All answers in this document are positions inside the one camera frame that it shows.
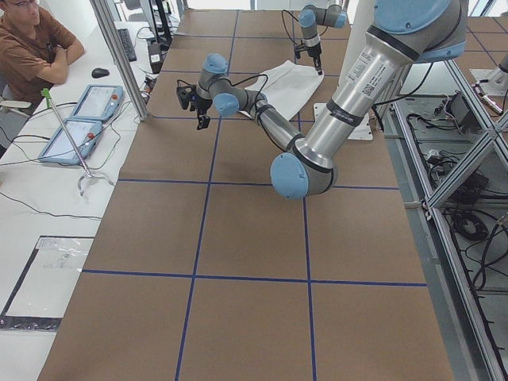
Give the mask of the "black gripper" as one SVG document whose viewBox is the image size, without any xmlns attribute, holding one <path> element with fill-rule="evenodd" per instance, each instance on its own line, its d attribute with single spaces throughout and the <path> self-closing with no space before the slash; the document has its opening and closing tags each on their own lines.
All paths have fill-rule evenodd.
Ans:
<svg viewBox="0 0 508 381">
<path fill-rule="evenodd" d="M 207 111 L 212 104 L 213 101 L 211 99 L 203 98 L 197 93 L 192 96 L 192 110 L 196 112 L 198 117 L 197 130 L 202 130 L 209 126 L 210 118 L 207 116 Z"/>
<path fill-rule="evenodd" d="M 321 65 L 321 46 L 320 45 L 314 45 L 312 47 L 309 47 L 307 49 L 308 56 L 313 59 L 313 62 L 315 63 L 315 69 L 319 75 L 323 75 L 322 65 Z"/>
</svg>

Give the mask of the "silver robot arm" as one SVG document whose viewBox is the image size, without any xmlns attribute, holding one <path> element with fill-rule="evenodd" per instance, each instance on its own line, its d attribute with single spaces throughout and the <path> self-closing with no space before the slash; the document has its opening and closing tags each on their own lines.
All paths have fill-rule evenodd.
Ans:
<svg viewBox="0 0 508 381">
<path fill-rule="evenodd" d="M 206 57 L 197 84 L 177 90 L 181 107 L 197 114 L 200 129 L 210 123 L 210 107 L 222 117 L 248 113 L 282 151 L 270 169 L 280 195 L 299 199 L 327 191 L 338 177 L 333 157 L 396 72 L 406 65 L 456 58 L 465 47 L 465 1 L 376 1 L 371 9 L 365 47 L 307 135 L 261 91 L 235 87 L 226 75 L 227 61 L 216 53 Z"/>
<path fill-rule="evenodd" d="M 327 1 L 325 8 L 315 5 L 306 5 L 298 15 L 298 24 L 302 32 L 302 39 L 294 47 L 297 59 L 301 52 L 307 52 L 313 60 L 314 68 L 322 75 L 321 66 L 321 38 L 318 26 L 341 29 L 347 21 L 347 1 Z"/>
</svg>

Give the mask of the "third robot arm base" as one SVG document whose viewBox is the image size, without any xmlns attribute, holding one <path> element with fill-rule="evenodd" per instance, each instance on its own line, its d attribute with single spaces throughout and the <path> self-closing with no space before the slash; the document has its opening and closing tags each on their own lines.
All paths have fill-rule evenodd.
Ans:
<svg viewBox="0 0 508 381">
<path fill-rule="evenodd" d="M 479 99 L 497 114 L 502 114 L 502 107 L 492 98 L 507 95 L 507 56 L 494 69 L 471 69 L 470 72 L 475 79 L 471 87 Z"/>
</svg>

